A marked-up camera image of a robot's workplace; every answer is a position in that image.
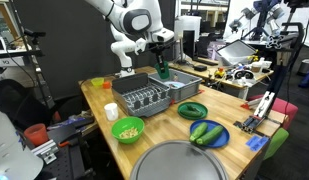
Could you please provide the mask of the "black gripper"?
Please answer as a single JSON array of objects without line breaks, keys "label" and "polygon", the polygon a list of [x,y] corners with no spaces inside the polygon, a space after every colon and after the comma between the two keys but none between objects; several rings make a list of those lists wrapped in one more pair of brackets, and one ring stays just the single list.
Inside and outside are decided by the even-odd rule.
[{"label": "black gripper", "polygon": [[157,55],[156,62],[157,62],[157,65],[159,66],[159,70],[161,73],[165,72],[164,57],[162,55],[163,51],[165,49],[169,49],[174,44],[175,44],[174,41],[149,43],[149,50],[155,55]]}]

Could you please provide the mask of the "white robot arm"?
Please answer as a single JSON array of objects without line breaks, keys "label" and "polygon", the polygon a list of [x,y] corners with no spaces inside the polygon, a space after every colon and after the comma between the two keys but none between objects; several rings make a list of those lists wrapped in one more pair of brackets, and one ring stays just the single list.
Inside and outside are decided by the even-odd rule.
[{"label": "white robot arm", "polygon": [[132,60],[127,55],[143,52],[146,45],[156,55],[155,68],[162,79],[169,76],[168,65],[163,59],[164,44],[174,37],[174,32],[165,28],[161,21],[158,0],[85,0],[110,22],[115,42],[111,50],[121,64],[119,75],[126,77],[135,73]]}]

